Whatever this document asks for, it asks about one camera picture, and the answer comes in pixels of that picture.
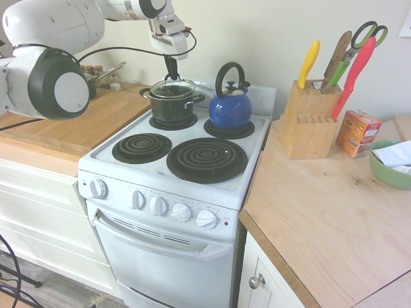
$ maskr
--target control panel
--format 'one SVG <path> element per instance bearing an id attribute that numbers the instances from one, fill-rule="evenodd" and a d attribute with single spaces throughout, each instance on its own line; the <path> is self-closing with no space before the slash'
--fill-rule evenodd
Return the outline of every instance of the control panel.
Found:
<path id="1" fill-rule="evenodd" d="M 85 198 L 128 219 L 231 240 L 236 237 L 238 211 L 211 205 L 142 185 L 79 171 L 79 191 Z"/>

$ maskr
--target stove knob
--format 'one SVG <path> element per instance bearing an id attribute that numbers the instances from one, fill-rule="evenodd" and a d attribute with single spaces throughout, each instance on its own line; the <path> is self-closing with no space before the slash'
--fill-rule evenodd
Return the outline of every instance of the stove knob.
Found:
<path id="1" fill-rule="evenodd" d="M 146 205 L 146 198 L 141 191 L 134 191 L 131 196 L 130 208 L 133 210 L 141 210 Z"/>
<path id="2" fill-rule="evenodd" d="M 205 229 L 212 229 L 217 224 L 217 217 L 209 210 L 202 210 L 197 215 L 197 226 Z"/>
<path id="3" fill-rule="evenodd" d="M 171 217 L 174 217 L 178 221 L 187 221 L 191 217 L 191 210 L 187 205 L 178 203 L 174 205 Z"/>
<path id="4" fill-rule="evenodd" d="M 161 216 L 167 211 L 167 202 L 161 197 L 150 200 L 150 213 L 154 216 Z"/>
<path id="5" fill-rule="evenodd" d="M 108 193 L 107 185 L 103 180 L 99 178 L 91 181 L 90 183 L 91 194 L 93 198 L 104 199 Z"/>

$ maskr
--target blue kettle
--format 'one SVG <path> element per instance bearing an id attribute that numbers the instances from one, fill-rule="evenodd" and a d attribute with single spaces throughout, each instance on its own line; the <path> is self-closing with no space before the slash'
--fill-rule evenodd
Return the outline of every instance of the blue kettle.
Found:
<path id="1" fill-rule="evenodd" d="M 228 87 L 222 89 L 223 79 L 230 69 L 237 68 L 240 78 L 238 87 L 234 81 L 228 81 Z M 240 64 L 229 62 L 223 65 L 216 78 L 216 95 L 210 102 L 209 117 L 217 128 L 235 130 L 247 126 L 251 117 L 251 102 L 247 97 L 250 83 L 245 81 L 244 70 Z"/>

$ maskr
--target stove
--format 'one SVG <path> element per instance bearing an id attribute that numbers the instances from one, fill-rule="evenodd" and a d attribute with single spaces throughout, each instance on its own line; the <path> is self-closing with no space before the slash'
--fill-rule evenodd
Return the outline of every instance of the stove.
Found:
<path id="1" fill-rule="evenodd" d="M 197 93 L 207 99 L 186 123 L 158 123 L 148 111 L 78 164 L 89 220 L 131 308 L 236 305 L 245 238 L 238 213 L 275 89 L 249 89 L 253 114 L 238 131 L 212 127 L 214 93 L 206 83 Z"/>

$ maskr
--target oven door handle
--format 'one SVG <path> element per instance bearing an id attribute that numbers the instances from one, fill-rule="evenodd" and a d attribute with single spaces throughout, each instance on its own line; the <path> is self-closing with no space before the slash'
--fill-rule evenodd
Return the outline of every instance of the oven door handle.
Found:
<path id="1" fill-rule="evenodd" d="M 160 244 L 148 243 L 144 240 L 141 240 L 137 237 L 130 236 L 121 230 L 117 229 L 114 225 L 109 225 L 103 215 L 100 215 L 99 218 L 94 218 L 92 222 L 111 234 L 115 235 L 117 239 L 122 241 L 125 244 L 132 245 L 138 249 L 142 249 L 146 252 L 152 252 L 157 255 L 163 255 L 165 257 L 172 257 L 175 259 L 185 259 L 192 260 L 197 262 L 208 262 L 215 260 L 217 258 L 223 257 L 230 253 L 231 249 L 229 246 L 219 243 L 209 243 L 202 251 L 187 251 L 179 250 L 174 248 L 169 248 L 162 246 Z"/>

